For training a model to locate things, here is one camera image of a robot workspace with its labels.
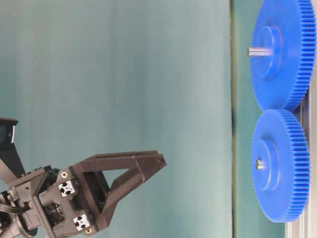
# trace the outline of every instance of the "green wall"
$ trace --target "green wall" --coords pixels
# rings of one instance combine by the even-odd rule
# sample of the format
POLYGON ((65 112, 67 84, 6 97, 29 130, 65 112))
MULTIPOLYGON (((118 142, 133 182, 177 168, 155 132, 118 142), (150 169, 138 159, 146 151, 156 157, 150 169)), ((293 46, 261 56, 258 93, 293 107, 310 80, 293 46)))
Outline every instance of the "green wall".
POLYGON ((283 238, 284 224, 270 222, 258 206, 250 169, 254 126, 261 115, 252 91, 247 47, 262 0, 232 0, 232 102, 234 237, 283 238))
POLYGON ((0 32, 0 114, 27 171, 165 155, 95 237, 232 237, 229 1, 4 0, 0 32))

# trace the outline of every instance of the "gear teeth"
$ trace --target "gear teeth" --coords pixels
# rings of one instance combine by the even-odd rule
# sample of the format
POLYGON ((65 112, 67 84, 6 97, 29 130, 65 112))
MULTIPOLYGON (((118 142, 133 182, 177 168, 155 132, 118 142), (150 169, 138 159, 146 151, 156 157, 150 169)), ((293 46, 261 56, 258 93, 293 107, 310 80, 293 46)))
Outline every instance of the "gear teeth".
POLYGON ((294 111, 305 96, 313 74, 316 53, 316 19, 311 0, 297 0, 302 26, 299 69, 285 109, 294 111))
MULTIPOLYGON (((282 219, 283 222, 293 222, 302 213, 305 208, 306 202, 309 197, 310 190, 310 159, 309 159, 309 148, 303 132, 296 117, 287 110, 275 110, 281 116, 285 128, 287 129, 289 139, 291 141, 293 151, 293 164, 294 164, 294 179, 293 179, 293 191, 291 195, 291 201, 289 207, 282 219)), ((258 204, 264 215, 269 219, 267 214, 262 208, 258 194, 256 193, 258 204)))

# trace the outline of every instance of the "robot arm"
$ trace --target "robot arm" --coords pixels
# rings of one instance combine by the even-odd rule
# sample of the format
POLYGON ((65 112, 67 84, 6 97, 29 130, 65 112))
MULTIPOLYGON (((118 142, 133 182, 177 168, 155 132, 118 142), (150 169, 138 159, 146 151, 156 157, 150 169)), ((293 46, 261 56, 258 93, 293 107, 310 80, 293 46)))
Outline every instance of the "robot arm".
POLYGON ((142 151, 98 154, 62 170, 48 166, 25 174, 21 162, 13 172, 12 157, 0 158, 0 178, 9 187, 0 193, 0 238, 30 238, 39 226, 48 238, 92 236, 109 226, 122 198, 166 166, 162 154, 142 151), (121 169, 127 171, 109 186, 103 171, 121 169))

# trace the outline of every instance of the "screw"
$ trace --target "screw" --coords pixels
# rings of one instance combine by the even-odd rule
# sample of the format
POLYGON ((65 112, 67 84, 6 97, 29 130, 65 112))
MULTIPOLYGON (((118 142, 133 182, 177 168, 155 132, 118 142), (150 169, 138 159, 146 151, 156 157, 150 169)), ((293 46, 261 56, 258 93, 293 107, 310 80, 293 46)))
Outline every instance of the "screw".
POLYGON ((67 176, 68 176, 68 174, 67 174, 66 172, 61 173, 61 177, 62 177, 63 179, 67 178, 67 176))
POLYGON ((260 159, 256 160, 256 169, 257 170, 263 170, 264 169, 264 163, 262 162, 262 160, 260 160, 260 159))

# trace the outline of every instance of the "metal frame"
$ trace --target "metal frame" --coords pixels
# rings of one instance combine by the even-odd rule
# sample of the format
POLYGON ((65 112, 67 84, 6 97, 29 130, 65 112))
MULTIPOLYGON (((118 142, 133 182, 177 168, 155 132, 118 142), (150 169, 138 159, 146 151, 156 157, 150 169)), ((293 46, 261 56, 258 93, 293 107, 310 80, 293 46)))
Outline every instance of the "metal frame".
MULTIPOLYGON (((312 0, 315 14, 317 0, 312 0)), ((285 223, 285 238, 316 238, 317 237, 317 69, 314 73, 307 95, 301 103, 300 121, 306 134, 310 148, 311 188, 309 200, 300 218, 292 223, 285 223)))

